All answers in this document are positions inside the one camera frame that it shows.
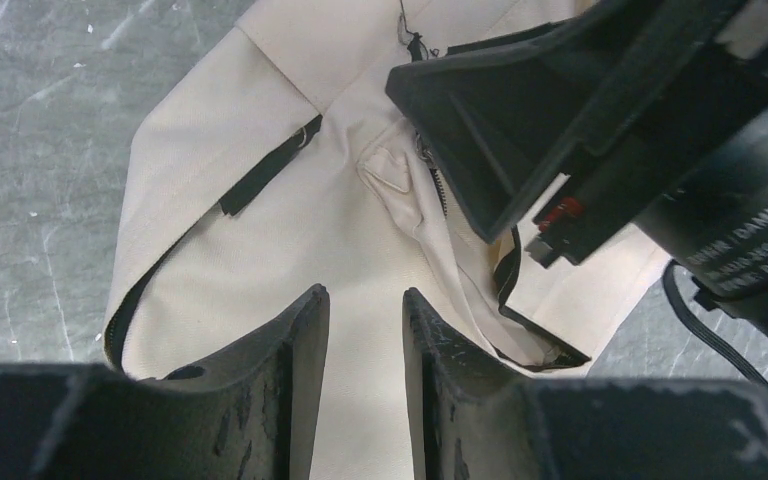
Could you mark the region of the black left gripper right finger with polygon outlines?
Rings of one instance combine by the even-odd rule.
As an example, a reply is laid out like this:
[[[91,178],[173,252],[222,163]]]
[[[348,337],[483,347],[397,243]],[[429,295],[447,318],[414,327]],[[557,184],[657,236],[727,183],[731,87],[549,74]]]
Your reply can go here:
[[[768,395],[736,381],[536,379],[403,297],[418,479],[768,479]]]

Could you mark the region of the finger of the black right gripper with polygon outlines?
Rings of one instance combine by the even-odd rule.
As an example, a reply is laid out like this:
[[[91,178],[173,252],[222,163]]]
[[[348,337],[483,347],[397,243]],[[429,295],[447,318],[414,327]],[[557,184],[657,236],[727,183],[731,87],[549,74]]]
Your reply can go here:
[[[473,230],[492,241],[574,148],[605,153],[741,8],[601,1],[562,22],[395,67],[385,91],[430,146]]]

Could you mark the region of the beige canvas backpack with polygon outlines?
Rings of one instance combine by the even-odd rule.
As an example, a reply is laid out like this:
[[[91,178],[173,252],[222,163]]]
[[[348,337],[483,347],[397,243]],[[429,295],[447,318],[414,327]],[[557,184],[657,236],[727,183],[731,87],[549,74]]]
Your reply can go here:
[[[314,284],[331,320],[315,479],[410,479],[411,288],[530,376],[586,374],[667,263],[629,226],[543,269],[440,199],[385,93],[408,35],[433,48],[572,16],[571,1],[258,1],[138,128],[106,312],[108,361],[160,378]]]

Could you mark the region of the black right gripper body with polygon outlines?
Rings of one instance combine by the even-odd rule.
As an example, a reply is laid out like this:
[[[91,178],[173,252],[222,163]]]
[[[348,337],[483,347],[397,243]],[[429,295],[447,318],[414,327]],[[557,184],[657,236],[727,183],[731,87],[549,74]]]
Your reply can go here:
[[[768,336],[768,1],[605,1],[528,38],[591,90],[529,254],[575,264],[632,223]]]

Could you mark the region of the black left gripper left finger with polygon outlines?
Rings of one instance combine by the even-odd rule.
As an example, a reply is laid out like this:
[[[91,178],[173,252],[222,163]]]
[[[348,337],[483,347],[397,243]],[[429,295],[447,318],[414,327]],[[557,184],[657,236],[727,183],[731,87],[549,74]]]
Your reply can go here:
[[[0,364],[0,479],[306,479],[329,336],[315,285],[161,379]]]

